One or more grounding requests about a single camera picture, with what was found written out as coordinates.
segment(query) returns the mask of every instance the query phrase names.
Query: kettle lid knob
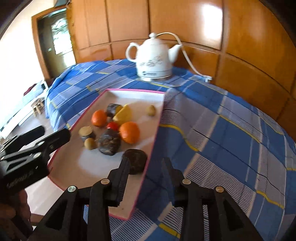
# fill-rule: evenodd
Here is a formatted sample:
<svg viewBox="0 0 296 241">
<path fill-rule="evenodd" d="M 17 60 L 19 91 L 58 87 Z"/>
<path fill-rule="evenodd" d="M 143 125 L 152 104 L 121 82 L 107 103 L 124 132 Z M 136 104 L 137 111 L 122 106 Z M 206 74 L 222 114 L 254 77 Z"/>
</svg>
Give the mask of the kettle lid knob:
<svg viewBox="0 0 296 241">
<path fill-rule="evenodd" d="M 156 38 L 156 33 L 151 33 L 151 34 L 149 34 L 149 37 L 150 37 L 151 39 L 155 39 L 155 38 Z"/>
</svg>

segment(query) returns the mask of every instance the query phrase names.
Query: orange fruit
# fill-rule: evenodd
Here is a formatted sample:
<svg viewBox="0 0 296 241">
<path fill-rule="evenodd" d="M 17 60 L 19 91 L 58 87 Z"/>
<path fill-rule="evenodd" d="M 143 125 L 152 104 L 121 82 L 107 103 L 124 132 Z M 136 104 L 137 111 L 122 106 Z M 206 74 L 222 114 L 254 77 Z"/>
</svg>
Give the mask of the orange fruit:
<svg viewBox="0 0 296 241">
<path fill-rule="evenodd" d="M 97 110 L 91 117 L 91 122 L 94 126 L 103 127 L 106 124 L 107 115 L 103 110 Z"/>
<path fill-rule="evenodd" d="M 119 127 L 119 133 L 126 143 L 134 144 L 140 138 L 140 130 L 136 123 L 134 122 L 125 122 Z"/>
</svg>

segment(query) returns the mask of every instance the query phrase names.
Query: red tomato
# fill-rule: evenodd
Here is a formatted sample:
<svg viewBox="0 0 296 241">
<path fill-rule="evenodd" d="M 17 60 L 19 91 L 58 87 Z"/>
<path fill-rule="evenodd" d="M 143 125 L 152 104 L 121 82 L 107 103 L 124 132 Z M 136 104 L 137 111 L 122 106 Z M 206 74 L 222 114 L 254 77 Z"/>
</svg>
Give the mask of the red tomato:
<svg viewBox="0 0 296 241">
<path fill-rule="evenodd" d="M 119 129 L 119 125 L 118 125 L 116 122 L 111 121 L 111 122 L 109 122 L 109 124 L 106 126 L 106 128 L 107 128 L 107 129 L 111 128 L 111 129 L 113 129 L 113 130 L 115 130 L 115 131 L 118 131 L 118 129 Z"/>
</svg>

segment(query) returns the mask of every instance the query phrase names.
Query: white teapot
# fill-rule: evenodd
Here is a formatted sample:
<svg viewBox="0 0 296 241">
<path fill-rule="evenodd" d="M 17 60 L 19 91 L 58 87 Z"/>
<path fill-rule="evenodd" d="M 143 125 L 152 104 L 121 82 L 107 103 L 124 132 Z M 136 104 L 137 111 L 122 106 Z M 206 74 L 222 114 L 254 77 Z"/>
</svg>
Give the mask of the white teapot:
<svg viewBox="0 0 296 241">
<path fill-rule="evenodd" d="M 126 58 L 136 63 L 137 75 L 140 77 L 159 79 L 171 76 L 172 63 L 176 61 L 181 45 L 169 49 L 162 40 L 156 38 L 155 33 L 149 34 L 149 37 L 141 46 L 130 43 L 126 49 Z M 132 47 L 137 48 L 135 59 L 129 56 Z"/>
</svg>

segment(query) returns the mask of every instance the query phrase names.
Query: wooden door frame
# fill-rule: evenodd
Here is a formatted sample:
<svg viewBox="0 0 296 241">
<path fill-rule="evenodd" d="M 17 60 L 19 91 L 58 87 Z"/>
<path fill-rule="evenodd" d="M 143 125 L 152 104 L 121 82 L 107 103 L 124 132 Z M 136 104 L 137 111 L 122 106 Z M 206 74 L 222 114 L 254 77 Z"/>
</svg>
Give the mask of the wooden door frame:
<svg viewBox="0 0 296 241">
<path fill-rule="evenodd" d="M 45 61 L 44 61 L 44 56 L 42 54 L 41 46 L 40 46 L 40 41 L 39 41 L 39 33 L 38 33 L 38 25 L 37 22 L 40 18 L 55 12 L 60 9 L 66 8 L 66 5 L 59 6 L 59 7 L 52 7 L 47 10 L 44 10 L 40 13 L 37 13 L 36 15 L 32 16 L 32 31 L 33 31 L 33 39 L 34 39 L 34 44 L 35 44 L 35 49 L 36 49 L 36 54 L 40 63 L 40 67 L 43 73 L 43 76 L 45 80 L 50 80 L 51 76 L 49 75 L 48 69 L 46 67 Z"/>
</svg>

